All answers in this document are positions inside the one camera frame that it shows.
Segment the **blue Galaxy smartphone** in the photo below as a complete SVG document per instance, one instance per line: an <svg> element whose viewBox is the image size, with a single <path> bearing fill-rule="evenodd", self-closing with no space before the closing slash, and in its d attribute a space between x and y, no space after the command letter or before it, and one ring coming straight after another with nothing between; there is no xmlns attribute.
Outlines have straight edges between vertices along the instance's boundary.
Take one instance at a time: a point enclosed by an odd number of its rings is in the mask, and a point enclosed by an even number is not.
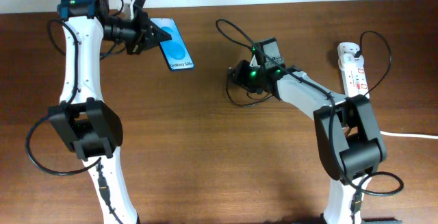
<svg viewBox="0 0 438 224"><path fill-rule="evenodd" d="M154 24L171 35L170 40L160 42L160 49L171 71L182 71L194 68L188 49L172 18L152 18Z"/></svg>

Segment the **white power strip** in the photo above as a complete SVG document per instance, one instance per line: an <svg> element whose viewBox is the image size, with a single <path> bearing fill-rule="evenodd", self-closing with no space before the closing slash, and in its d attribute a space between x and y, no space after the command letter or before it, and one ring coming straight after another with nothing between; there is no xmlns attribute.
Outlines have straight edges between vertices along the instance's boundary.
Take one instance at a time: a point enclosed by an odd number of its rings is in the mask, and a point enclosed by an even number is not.
<svg viewBox="0 0 438 224"><path fill-rule="evenodd" d="M369 99L369 88L363 67L363 58L353 58L352 60L339 59L338 64L342 74L345 95L348 97L364 95Z"/></svg>

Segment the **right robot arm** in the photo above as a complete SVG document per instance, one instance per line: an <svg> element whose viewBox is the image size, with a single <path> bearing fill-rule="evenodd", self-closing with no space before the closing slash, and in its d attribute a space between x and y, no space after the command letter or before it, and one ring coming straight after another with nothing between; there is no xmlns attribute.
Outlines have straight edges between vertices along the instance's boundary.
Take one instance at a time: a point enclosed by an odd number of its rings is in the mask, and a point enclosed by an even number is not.
<svg viewBox="0 0 438 224"><path fill-rule="evenodd" d="M387 158L367 88L356 95L329 90L297 66L286 66L276 38L255 42L249 49L251 60L229 68L227 81L291 104L314 122L320 161L331 179L319 222L364 223L364 196L379 195L367 186Z"/></svg>

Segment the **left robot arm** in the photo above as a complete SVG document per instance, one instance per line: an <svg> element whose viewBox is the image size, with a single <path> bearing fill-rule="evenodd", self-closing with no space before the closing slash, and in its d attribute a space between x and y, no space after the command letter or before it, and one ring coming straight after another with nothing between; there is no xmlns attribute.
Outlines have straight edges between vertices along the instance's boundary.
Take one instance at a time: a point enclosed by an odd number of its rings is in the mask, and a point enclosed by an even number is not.
<svg viewBox="0 0 438 224"><path fill-rule="evenodd" d="M82 161L98 195L104 223L139 223L123 176L120 148L123 126L101 91L101 44L123 43L127 54L171 40L135 0L133 16L110 14L109 0L61 0L57 7L66 40L66 72L59 105L49 122L67 149Z"/></svg>

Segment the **white USB charger adapter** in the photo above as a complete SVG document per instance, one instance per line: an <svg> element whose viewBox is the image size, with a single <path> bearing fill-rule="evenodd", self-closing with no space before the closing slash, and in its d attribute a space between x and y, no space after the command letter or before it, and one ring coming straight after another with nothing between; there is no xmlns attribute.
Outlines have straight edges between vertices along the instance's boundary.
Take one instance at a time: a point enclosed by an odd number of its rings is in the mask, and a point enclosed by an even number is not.
<svg viewBox="0 0 438 224"><path fill-rule="evenodd" d="M353 42L341 42L337 46L338 65L340 69L344 68L359 68L364 65L364 58L362 55L356 56L360 50L358 44Z"/></svg>

